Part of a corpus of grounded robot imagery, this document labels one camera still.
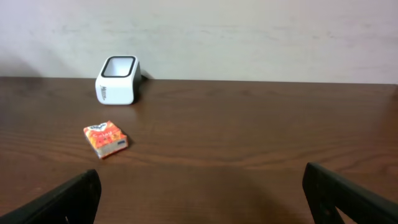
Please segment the wall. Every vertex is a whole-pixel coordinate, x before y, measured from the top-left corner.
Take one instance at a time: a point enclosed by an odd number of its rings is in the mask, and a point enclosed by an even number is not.
[[[1,0],[0,75],[397,83],[396,0]]]

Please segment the square opening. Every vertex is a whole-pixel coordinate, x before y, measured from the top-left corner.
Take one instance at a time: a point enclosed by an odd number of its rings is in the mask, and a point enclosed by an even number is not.
[[[103,77],[127,77],[131,73],[135,58],[131,56],[110,57],[102,72]]]

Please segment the white cube-shaped device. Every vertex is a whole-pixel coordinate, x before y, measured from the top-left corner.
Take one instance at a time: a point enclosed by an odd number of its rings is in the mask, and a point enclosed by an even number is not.
[[[129,105],[139,94],[140,82],[141,71],[137,57],[109,57],[95,81],[97,99],[105,105]]]

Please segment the orange packet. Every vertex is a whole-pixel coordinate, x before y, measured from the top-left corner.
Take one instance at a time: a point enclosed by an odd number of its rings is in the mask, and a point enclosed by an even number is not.
[[[127,136],[111,121],[86,127],[83,131],[100,159],[128,146]]]

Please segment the brown wooden surface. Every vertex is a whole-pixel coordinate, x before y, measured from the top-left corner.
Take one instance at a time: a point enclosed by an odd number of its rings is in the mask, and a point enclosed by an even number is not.
[[[0,78],[0,215],[94,168],[96,223],[313,223],[307,162],[398,202],[395,85],[154,80],[130,106],[94,80]],[[83,128],[134,144],[99,160]]]

